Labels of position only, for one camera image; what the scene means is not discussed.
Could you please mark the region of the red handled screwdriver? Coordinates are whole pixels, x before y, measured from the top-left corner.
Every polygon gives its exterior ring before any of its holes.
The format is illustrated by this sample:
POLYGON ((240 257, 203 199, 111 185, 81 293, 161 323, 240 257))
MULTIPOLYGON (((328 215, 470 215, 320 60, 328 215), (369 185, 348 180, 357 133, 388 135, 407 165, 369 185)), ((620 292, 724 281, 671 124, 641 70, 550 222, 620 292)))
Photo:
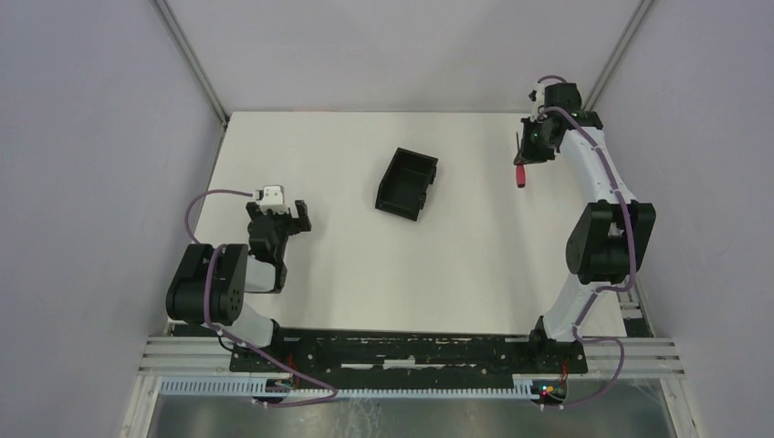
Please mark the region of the red handled screwdriver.
POLYGON ((527 175, 526 175, 525 162, 522 157, 522 141, 518 133, 516 134, 516 140, 517 140, 518 150, 514 158, 515 180, 516 180, 517 187, 519 189, 522 189, 526 186, 527 175))

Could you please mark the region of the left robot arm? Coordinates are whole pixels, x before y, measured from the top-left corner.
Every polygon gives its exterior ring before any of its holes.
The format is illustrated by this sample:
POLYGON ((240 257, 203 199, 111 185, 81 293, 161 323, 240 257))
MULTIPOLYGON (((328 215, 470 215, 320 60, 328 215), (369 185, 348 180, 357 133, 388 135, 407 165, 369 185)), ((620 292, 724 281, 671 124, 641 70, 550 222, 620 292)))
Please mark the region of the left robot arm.
POLYGON ((165 298, 168 317, 210 328, 244 347, 281 346, 279 323, 249 307, 246 296, 283 290, 288 240, 312 228, 306 202, 296 200, 294 205, 296 214, 285 204, 247 203, 245 244, 221 249, 188 245, 165 298))

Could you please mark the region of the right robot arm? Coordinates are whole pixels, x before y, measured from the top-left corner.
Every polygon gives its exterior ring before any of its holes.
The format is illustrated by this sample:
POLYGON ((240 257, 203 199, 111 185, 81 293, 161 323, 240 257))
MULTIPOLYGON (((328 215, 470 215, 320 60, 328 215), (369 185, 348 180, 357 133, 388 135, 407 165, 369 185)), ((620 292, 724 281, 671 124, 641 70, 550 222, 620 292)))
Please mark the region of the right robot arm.
POLYGON ((600 116, 583 107, 576 84, 548 75, 528 95, 514 158, 515 181, 527 183, 526 168, 564 155, 585 201, 565 246, 568 277, 549 311, 529 334, 535 354, 581 343, 581 328, 605 292, 626 292, 635 283, 654 228, 656 211, 638 201, 617 171, 606 146, 600 116))

